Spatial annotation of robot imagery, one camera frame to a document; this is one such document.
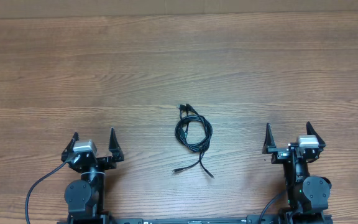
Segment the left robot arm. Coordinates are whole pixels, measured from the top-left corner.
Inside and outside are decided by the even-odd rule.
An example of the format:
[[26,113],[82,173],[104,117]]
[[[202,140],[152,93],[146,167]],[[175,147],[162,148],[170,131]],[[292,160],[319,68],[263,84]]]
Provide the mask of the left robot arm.
[[68,184],[65,189],[68,223],[116,222],[111,212],[104,209],[105,172],[115,169],[118,162],[124,161],[124,154],[114,128],[111,128],[108,150],[110,156],[97,157],[94,141],[91,139],[81,141],[79,134],[74,133],[70,143],[62,152],[61,160],[80,174],[80,178]]

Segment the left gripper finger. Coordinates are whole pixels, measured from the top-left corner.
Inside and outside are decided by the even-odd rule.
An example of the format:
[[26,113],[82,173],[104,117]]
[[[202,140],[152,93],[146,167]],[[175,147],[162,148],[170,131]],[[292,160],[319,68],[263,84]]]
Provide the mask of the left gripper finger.
[[74,132],[73,137],[71,138],[70,142],[68,143],[67,147],[63,150],[62,155],[67,156],[73,152],[73,148],[75,143],[79,140],[79,135],[77,132]]
[[112,158],[115,161],[124,161],[124,154],[121,150],[121,147],[117,141],[117,136],[114,128],[111,128],[110,137],[109,137],[109,151],[112,154]]

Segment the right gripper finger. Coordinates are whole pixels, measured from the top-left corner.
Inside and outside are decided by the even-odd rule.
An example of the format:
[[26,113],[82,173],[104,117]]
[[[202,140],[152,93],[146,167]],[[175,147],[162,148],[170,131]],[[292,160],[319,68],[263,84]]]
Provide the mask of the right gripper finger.
[[326,143],[324,142],[324,140],[319,136],[319,134],[314,130],[313,126],[311,125],[311,123],[308,121],[306,123],[306,132],[308,135],[314,135],[316,136],[317,140],[318,140],[318,144],[319,144],[319,148],[324,148],[326,147]]
[[276,144],[273,138],[270,123],[266,124],[265,140],[262,148],[263,154],[272,154],[276,151]]

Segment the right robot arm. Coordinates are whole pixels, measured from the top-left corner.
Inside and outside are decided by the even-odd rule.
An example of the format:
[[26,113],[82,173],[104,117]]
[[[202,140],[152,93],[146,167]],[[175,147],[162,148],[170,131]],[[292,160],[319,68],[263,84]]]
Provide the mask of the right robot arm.
[[[285,190],[278,193],[262,210],[258,223],[332,223],[325,215],[332,183],[325,177],[311,175],[308,165],[319,159],[326,143],[306,123],[306,134],[298,136],[296,142],[279,148],[273,138],[270,124],[266,125],[263,154],[271,155],[272,164],[283,166]],[[288,208],[281,208],[276,215],[265,216],[268,208],[283,195],[288,196]]]

